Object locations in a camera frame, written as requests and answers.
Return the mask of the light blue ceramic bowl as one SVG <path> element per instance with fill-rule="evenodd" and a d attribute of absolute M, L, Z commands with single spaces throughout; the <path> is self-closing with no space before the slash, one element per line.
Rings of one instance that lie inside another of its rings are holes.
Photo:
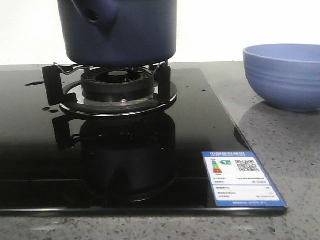
<path fill-rule="evenodd" d="M 320 47 L 261 44 L 243 50 L 250 87 L 268 104 L 291 112 L 320 108 Z"/>

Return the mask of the black metal pot support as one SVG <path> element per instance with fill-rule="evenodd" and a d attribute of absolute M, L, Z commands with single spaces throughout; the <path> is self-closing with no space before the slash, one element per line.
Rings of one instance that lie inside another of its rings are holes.
<path fill-rule="evenodd" d="M 146 70 L 154 77 L 154 92 L 136 100 L 100 102 L 83 96 L 81 75 L 98 68 Z M 79 64 L 62 66 L 54 63 L 42 68 L 49 105 L 59 105 L 64 112 L 86 117 L 118 117 L 139 115 L 170 108 L 177 100 L 177 87 L 171 81 L 171 68 L 165 61 L 149 67 L 90 67 Z"/>

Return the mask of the dark blue ceramic pot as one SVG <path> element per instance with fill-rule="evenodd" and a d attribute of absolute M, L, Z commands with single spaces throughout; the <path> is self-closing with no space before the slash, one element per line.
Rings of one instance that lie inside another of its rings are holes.
<path fill-rule="evenodd" d="M 59 0 L 68 58 L 93 67 L 159 63 L 176 53 L 176 0 Z"/>

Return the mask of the black round gas burner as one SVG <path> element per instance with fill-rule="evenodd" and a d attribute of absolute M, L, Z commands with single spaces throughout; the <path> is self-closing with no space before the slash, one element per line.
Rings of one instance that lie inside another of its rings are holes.
<path fill-rule="evenodd" d="M 97 68 L 81 75 L 82 95 L 92 101 L 138 100 L 154 92 L 151 73 L 138 67 Z"/>

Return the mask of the blue white energy label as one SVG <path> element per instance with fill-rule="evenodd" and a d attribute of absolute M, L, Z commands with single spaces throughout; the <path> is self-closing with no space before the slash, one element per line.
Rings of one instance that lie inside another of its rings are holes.
<path fill-rule="evenodd" d="M 202 153 L 218 207 L 287 207 L 252 151 Z"/>

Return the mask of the black glass gas cooktop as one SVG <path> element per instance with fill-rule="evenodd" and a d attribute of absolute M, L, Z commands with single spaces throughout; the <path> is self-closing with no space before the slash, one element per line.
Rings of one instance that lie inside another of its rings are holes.
<path fill-rule="evenodd" d="M 144 116 L 77 119 L 48 106 L 38 70 L 0 74 L 2 215 L 263 216 L 219 207 L 203 152 L 252 152 L 199 69 L 174 69 L 177 102 Z"/>

